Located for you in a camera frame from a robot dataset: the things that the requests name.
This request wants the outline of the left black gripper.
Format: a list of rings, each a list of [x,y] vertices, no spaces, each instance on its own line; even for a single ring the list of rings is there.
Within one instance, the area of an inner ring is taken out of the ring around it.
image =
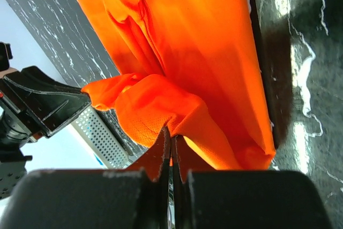
[[[38,67],[10,67],[9,43],[1,42],[1,199],[11,196],[26,174],[32,156],[22,153],[31,137],[59,132],[86,109],[91,100],[80,88],[59,83]]]

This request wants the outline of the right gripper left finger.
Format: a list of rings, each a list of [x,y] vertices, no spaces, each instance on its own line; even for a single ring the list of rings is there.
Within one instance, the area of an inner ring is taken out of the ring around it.
[[[1,228],[167,228],[170,133],[126,169],[35,170],[15,187]]]

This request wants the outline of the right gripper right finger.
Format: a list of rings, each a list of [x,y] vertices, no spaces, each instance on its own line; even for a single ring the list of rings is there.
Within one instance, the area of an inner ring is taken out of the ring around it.
[[[171,140],[176,228],[331,228],[312,181],[298,171],[217,171]]]

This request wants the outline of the orange t-shirt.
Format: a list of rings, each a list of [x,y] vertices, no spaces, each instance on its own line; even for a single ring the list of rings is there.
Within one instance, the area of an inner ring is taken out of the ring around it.
[[[151,147],[162,127],[216,169],[275,156],[247,0],[78,0],[119,75],[83,87]]]

